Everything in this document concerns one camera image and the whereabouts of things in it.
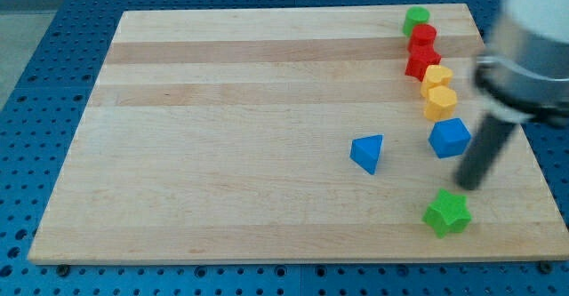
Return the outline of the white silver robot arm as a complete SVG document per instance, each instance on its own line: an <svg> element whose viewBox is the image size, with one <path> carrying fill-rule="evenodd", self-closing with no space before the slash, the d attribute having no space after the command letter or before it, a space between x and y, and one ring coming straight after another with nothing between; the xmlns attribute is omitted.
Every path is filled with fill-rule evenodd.
<svg viewBox="0 0 569 296"><path fill-rule="evenodd" d="M568 0L501 0L475 86L512 124L568 124Z"/></svg>

